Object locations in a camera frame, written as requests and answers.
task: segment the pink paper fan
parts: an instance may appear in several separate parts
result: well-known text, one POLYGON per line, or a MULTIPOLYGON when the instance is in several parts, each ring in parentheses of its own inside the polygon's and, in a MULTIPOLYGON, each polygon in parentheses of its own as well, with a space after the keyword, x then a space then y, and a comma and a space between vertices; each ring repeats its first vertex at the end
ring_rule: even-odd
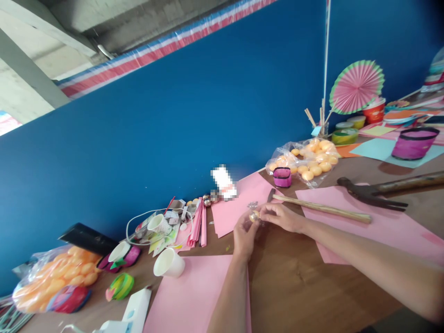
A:
POLYGON ((340 114, 360 111, 381 94, 383 83, 382 69, 374 61, 355 62, 336 79, 330 93, 330 105, 340 114))

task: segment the hammer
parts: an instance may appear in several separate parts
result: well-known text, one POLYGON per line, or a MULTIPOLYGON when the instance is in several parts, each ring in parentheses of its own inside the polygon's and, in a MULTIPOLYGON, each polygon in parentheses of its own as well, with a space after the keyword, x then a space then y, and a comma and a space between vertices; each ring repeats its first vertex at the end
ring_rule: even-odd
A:
POLYGON ((294 198, 290 198, 290 197, 284 197, 284 196, 277 195, 275 193, 276 193, 276 189, 274 189, 274 188, 271 189, 270 194, 268 195, 267 202, 270 202, 274 198, 274 199, 282 200, 282 201, 289 202, 292 204, 297 204, 299 206, 311 208, 313 210, 318 210, 318 211, 321 211, 324 213, 329 213, 329 214, 338 215, 338 216, 342 216, 342 217, 348 217, 352 220, 363 222, 366 224, 369 224, 371 222, 371 216, 367 215, 367 214, 355 213, 355 212, 352 212, 349 210, 342 210, 339 208, 325 206, 325 205, 321 205, 318 203, 311 203, 308 201, 302 201, 302 200, 298 200, 298 199, 294 199, 294 198))
POLYGON ((427 186, 444 184, 444 171, 428 173, 421 176, 405 178, 393 182, 378 185, 354 185, 348 178, 338 179, 338 185, 344 186, 357 200, 371 206, 387 208, 390 210, 405 211, 407 203, 382 199, 377 197, 385 193, 393 193, 403 190, 418 189, 427 186))

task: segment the yellow paper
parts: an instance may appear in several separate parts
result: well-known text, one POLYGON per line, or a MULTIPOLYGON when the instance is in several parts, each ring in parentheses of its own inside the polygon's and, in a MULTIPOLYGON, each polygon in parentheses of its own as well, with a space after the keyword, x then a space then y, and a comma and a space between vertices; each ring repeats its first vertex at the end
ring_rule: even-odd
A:
POLYGON ((375 126, 371 129, 366 129, 363 131, 365 134, 373 135, 373 136, 381 136, 388 132, 395 130, 393 127, 385 127, 385 126, 375 126))

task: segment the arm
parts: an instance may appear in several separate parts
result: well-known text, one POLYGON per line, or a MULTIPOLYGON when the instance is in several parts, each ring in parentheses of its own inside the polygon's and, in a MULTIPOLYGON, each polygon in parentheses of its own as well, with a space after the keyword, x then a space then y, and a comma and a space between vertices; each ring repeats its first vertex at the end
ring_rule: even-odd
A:
POLYGON ((207 333, 245 333, 247 330, 247 268, 259 223, 252 224, 248 212, 234 228, 234 253, 207 333))
POLYGON ((442 323, 444 270, 401 250, 300 216, 281 204, 261 207, 261 219, 313 238, 424 318, 442 323))

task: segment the light blue paper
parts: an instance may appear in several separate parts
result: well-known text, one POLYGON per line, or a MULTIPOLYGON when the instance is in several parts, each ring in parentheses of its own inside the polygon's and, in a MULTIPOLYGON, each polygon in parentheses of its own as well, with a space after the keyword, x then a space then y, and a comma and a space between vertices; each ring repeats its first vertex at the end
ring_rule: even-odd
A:
POLYGON ((311 135, 313 135, 313 136, 318 136, 319 133, 320 133, 320 131, 321 131, 321 128, 322 128, 322 126, 316 126, 316 127, 313 129, 313 132, 311 132, 311 135))
POLYGON ((364 143, 361 143, 355 149, 353 149, 350 153, 357 154, 365 157, 370 157, 375 160, 381 160, 387 163, 396 164, 401 167, 409 167, 411 169, 417 168, 424 163, 434 159, 435 157, 440 156, 444 153, 443 146, 432 145, 427 154, 420 160, 415 161, 404 161, 398 160, 392 157, 392 151, 395 147, 396 141, 394 140, 386 140, 386 139, 373 139, 364 143))

